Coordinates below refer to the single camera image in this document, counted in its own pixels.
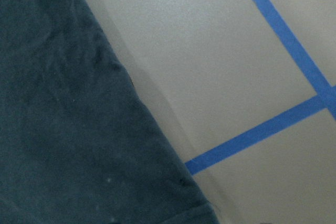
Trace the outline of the blue tape line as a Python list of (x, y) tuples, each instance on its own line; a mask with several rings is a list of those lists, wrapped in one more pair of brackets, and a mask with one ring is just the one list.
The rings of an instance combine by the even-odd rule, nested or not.
[(288, 54), (311, 84), (322, 103), (335, 117), (335, 89), (331, 86), (300, 41), (291, 31), (270, 0), (253, 0), (260, 13), (273, 29)]

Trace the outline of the black graphic t-shirt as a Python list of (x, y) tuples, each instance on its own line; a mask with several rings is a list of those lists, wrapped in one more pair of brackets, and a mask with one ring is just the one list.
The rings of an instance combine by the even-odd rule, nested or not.
[(85, 0), (1, 0), (1, 223), (217, 223)]

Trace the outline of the blue tape line crosswise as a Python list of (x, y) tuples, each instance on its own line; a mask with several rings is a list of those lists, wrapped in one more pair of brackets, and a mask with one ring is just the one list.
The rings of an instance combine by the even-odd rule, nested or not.
[(185, 163), (195, 175), (325, 109), (320, 97), (312, 97), (256, 127), (196, 156)]

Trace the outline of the brown paper table cover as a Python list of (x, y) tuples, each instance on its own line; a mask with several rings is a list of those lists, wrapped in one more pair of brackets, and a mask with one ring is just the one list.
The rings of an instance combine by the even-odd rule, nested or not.
[[(86, 0), (185, 162), (318, 96), (253, 0)], [(270, 0), (335, 87), (335, 0)], [(220, 223), (335, 223), (327, 108), (193, 175)]]

